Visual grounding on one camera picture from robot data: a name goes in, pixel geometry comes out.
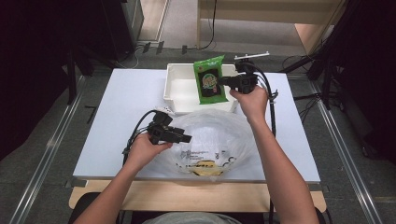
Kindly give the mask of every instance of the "green package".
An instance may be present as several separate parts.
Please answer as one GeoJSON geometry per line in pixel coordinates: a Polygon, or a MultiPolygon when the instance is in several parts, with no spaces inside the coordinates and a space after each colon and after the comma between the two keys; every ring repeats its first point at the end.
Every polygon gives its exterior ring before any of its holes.
{"type": "Polygon", "coordinates": [[[228,102],[224,86],[218,84],[223,59],[224,55],[194,63],[200,105],[228,102]]]}

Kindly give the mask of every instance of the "white table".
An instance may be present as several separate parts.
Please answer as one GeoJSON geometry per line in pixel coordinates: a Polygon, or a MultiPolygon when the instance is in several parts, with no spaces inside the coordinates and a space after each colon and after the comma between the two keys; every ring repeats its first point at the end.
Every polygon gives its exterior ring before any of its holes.
{"type": "MultiPolygon", "coordinates": [[[[292,99],[285,74],[266,74],[276,98],[276,138],[307,183],[318,183],[317,166],[292,99]]],[[[73,176],[111,179],[122,166],[121,152],[140,118],[155,106],[166,106],[163,89],[166,70],[114,69],[107,84],[73,176]]],[[[243,116],[238,106],[236,114],[243,116]]],[[[151,121],[148,116],[140,127],[151,121]]],[[[200,176],[172,172],[150,163],[137,176],[149,180],[203,180],[200,176]]],[[[221,175],[221,182],[265,182],[258,153],[246,165],[221,175]]]]}

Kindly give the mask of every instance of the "trash bag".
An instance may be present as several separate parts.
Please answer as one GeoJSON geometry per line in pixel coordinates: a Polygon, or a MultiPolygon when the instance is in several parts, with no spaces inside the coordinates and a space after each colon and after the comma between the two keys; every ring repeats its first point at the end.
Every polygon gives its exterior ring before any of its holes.
{"type": "Polygon", "coordinates": [[[170,124],[192,136],[189,143],[173,144],[159,156],[183,173],[214,176],[231,169],[257,150],[253,132],[241,115],[205,109],[174,118],[170,124]]]}

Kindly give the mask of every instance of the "person's right hand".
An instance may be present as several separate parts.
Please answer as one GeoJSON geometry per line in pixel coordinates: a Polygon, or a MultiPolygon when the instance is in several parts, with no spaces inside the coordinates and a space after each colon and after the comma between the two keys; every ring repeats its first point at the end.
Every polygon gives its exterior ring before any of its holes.
{"type": "Polygon", "coordinates": [[[231,96],[238,100],[242,111],[251,122],[256,119],[264,119],[265,110],[268,102],[268,92],[259,86],[249,94],[243,94],[239,91],[230,90],[231,96]]]}

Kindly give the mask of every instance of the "white tray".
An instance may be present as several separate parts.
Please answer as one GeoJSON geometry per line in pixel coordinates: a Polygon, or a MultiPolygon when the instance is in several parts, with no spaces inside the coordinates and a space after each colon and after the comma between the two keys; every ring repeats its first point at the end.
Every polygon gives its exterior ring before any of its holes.
{"type": "MultiPolygon", "coordinates": [[[[221,70],[224,77],[238,75],[233,64],[223,64],[221,70]]],[[[169,63],[167,66],[163,99],[176,114],[188,114],[208,108],[233,112],[238,101],[230,95],[229,87],[224,86],[224,91],[229,102],[200,105],[193,64],[169,63]]]]}

